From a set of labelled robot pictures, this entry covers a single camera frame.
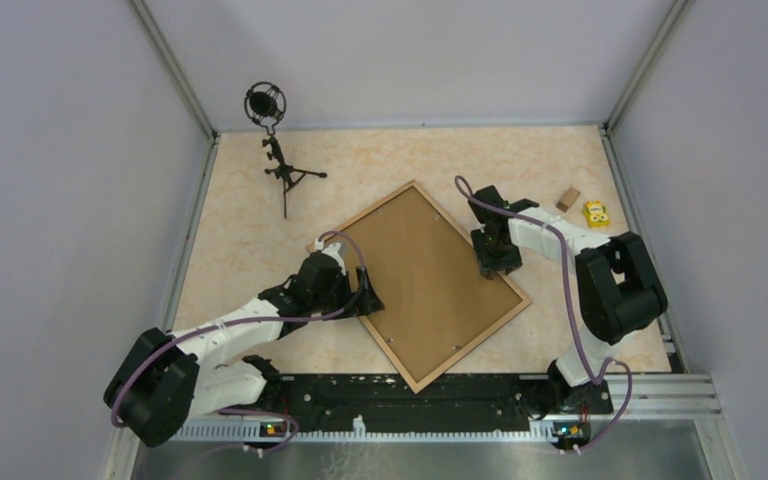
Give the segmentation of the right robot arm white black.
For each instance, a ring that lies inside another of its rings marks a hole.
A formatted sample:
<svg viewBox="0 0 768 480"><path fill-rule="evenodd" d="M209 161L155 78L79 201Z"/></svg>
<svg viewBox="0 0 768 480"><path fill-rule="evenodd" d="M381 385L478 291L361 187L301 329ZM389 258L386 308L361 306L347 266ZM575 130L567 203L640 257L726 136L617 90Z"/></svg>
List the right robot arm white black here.
<svg viewBox="0 0 768 480"><path fill-rule="evenodd" d="M624 342L667 310L644 240L579 227L528 199L508 202L493 185L473 191L462 176L455 184L480 224L470 236L482 276L518 270L524 250L560 265L572 344L548 367L546 397L554 409L574 411Z"/></svg>

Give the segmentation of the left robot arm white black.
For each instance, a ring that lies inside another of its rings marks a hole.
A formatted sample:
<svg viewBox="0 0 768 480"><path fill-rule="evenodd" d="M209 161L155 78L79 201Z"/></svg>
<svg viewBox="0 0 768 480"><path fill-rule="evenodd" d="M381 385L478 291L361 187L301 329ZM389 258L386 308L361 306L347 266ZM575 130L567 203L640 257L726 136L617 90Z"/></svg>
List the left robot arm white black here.
<svg viewBox="0 0 768 480"><path fill-rule="evenodd" d="M276 417L281 374L249 349L311 324L383 310L365 258L347 234L328 231L297 273L242 307L197 327L139 335L108 384L103 401L111 423L147 447L168 441L184 423L249 406Z"/></svg>

